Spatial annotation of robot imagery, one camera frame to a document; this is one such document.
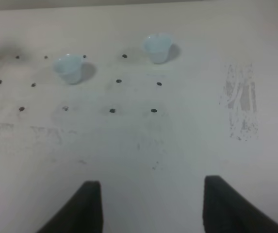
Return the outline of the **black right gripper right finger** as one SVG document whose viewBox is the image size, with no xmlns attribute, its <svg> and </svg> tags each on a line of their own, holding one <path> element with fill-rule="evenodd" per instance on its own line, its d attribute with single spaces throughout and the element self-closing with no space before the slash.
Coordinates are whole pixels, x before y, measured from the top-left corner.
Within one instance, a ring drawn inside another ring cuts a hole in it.
<svg viewBox="0 0 278 233">
<path fill-rule="evenodd" d="M 206 233 L 278 233 L 278 223 L 220 176 L 205 177 L 202 217 Z"/>
</svg>

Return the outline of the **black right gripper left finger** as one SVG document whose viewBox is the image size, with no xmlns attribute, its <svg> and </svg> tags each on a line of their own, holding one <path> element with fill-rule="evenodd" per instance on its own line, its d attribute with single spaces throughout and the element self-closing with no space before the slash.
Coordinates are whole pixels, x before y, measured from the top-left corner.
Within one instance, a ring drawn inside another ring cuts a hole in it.
<svg viewBox="0 0 278 233">
<path fill-rule="evenodd" d="M 40 233 L 101 233 L 103 210 L 101 185 L 87 181 L 39 230 Z"/>
</svg>

